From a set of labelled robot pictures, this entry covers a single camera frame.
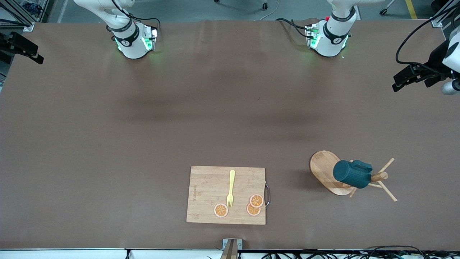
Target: brown table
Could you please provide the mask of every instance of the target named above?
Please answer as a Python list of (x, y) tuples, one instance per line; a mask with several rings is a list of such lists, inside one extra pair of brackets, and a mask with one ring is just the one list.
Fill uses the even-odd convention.
[[(45, 63), (17, 56), (0, 99), (0, 246), (458, 249), (460, 99), (391, 89), (420, 23), (359, 21), (334, 58), (279, 22), (164, 24), (139, 60), (105, 24), (36, 25)], [(442, 40), (427, 26), (401, 59)], [(394, 157), (399, 201), (330, 194), (308, 169), (319, 150)], [(192, 165), (265, 167), (267, 224), (186, 223)]]

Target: yellow floor line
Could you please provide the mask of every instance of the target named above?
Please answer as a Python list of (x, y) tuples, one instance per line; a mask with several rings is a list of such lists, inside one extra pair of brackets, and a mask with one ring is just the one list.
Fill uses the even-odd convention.
[(411, 19), (417, 19), (417, 15), (415, 14), (414, 5), (412, 4), (411, 0), (406, 0), (407, 9), (409, 9)]

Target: orange slice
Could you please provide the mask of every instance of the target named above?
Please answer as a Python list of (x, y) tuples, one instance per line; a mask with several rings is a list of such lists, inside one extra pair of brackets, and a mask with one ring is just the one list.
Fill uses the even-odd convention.
[(219, 218), (227, 216), (228, 213), (229, 209), (224, 203), (219, 203), (214, 207), (214, 214), (216, 214), (216, 216)]
[(259, 208), (254, 208), (251, 206), (251, 204), (248, 204), (247, 207), (246, 207), (246, 212), (251, 215), (251, 216), (257, 216), (260, 214), (260, 212), (262, 211), (262, 209), (259, 207)]
[(254, 194), (249, 198), (249, 204), (254, 208), (260, 208), (264, 204), (264, 198), (262, 195)]

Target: mug handle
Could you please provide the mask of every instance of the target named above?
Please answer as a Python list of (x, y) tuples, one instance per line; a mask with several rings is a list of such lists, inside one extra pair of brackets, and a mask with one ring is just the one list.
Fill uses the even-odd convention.
[(365, 172), (371, 172), (372, 171), (372, 166), (370, 164), (364, 163), (360, 160), (354, 160), (351, 165), (352, 168), (360, 170), (360, 171), (365, 171)]

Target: yellow fork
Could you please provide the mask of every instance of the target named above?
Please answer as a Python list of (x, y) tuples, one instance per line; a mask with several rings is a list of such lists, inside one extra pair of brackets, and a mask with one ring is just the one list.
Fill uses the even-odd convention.
[(227, 196), (227, 207), (231, 208), (233, 205), (233, 183), (235, 182), (235, 170), (230, 170), (230, 187), (229, 195)]

